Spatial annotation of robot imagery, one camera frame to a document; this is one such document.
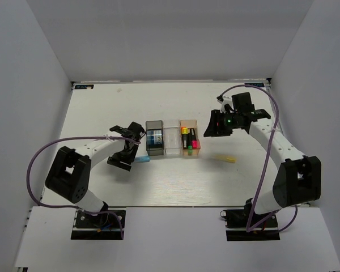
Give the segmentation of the blue highlighter pen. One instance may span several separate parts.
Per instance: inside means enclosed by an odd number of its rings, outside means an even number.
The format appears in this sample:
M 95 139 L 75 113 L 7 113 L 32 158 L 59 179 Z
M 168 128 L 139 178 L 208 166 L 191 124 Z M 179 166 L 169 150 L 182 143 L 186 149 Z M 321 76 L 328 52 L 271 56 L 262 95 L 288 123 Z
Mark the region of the blue highlighter pen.
M 134 159 L 135 163 L 147 163 L 150 161 L 149 156 L 139 156 Z

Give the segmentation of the pink black highlighter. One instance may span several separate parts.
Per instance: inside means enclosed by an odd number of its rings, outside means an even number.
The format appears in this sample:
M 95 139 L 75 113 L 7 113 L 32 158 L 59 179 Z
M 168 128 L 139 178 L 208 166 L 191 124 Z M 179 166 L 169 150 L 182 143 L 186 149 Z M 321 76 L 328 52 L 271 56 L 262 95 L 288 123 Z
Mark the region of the pink black highlighter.
M 192 149 L 197 149 L 198 148 L 198 141 L 197 141 L 197 135 L 196 135 L 196 130 L 195 128 L 191 127 L 189 130 L 189 139 L 190 139 L 190 144 Z

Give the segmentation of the yellow black highlighter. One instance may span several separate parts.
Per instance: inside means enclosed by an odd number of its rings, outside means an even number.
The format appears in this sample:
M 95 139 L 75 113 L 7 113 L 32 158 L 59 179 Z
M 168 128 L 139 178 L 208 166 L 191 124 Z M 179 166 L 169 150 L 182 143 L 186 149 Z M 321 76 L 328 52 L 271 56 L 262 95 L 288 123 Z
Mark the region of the yellow black highlighter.
M 185 131 L 186 131 L 186 133 L 185 134 L 181 134 L 181 138 L 182 138 L 182 147 L 183 147 L 183 149 L 187 149 L 187 134 L 189 133 L 188 132 L 188 128 L 187 127 L 185 127 L 186 129 L 185 129 Z

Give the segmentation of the green black highlighter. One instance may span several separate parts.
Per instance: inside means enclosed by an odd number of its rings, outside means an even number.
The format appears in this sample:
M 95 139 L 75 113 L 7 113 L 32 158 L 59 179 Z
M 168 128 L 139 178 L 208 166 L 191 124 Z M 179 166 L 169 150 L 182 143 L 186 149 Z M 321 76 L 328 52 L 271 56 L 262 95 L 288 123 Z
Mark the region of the green black highlighter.
M 193 145 L 192 145 L 192 135 L 191 133 L 187 134 L 187 151 L 188 151 L 188 155 L 191 156 L 193 153 Z

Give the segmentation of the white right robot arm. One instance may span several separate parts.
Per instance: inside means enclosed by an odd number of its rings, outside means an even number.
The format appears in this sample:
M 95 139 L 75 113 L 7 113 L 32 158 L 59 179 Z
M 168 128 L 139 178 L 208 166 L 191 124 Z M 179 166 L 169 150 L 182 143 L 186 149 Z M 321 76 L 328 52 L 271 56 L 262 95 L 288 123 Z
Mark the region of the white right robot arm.
M 265 215 L 273 211 L 318 200 L 321 197 L 321 161 L 316 156 L 306 156 L 274 125 L 275 121 L 264 109 L 256 109 L 250 93 L 233 95 L 230 99 L 218 96 L 221 109 L 211 111 L 204 137 L 230 136 L 242 129 L 253 137 L 266 151 L 278 169 L 272 188 L 259 193 L 246 204 L 245 221 L 257 226 Z

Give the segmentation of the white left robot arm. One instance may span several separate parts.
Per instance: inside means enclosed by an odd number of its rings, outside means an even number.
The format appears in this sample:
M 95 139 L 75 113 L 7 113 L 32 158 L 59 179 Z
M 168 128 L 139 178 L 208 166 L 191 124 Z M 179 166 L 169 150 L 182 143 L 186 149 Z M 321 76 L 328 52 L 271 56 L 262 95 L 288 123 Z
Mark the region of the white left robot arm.
M 106 160 L 109 165 L 130 171 L 145 135 L 145 129 L 136 122 L 127 128 L 116 125 L 109 131 L 119 135 L 111 134 L 78 148 L 61 147 L 45 180 L 48 189 L 90 212 L 89 220 L 96 226 L 108 221 L 108 206 L 88 188 L 91 169 Z

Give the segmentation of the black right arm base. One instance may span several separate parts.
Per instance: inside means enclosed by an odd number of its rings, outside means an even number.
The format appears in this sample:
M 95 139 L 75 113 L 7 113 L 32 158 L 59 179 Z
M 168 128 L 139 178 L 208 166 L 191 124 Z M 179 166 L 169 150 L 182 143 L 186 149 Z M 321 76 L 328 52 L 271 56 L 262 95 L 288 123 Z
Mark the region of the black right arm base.
M 252 207 L 252 200 L 246 201 L 242 208 L 222 210 L 220 217 L 224 219 L 227 241 L 278 241 L 278 222 L 276 216 L 268 218 L 250 232 L 246 231 L 247 221 Z

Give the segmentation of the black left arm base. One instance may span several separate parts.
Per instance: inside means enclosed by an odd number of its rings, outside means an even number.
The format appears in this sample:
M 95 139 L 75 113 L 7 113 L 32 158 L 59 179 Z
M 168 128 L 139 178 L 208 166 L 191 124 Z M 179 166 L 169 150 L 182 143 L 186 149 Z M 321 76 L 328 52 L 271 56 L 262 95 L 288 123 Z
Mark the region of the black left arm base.
M 122 240 L 121 234 L 125 231 L 126 210 L 111 210 L 120 220 L 120 224 L 112 214 L 90 216 L 82 211 L 77 211 L 74 216 L 71 232 L 72 240 Z

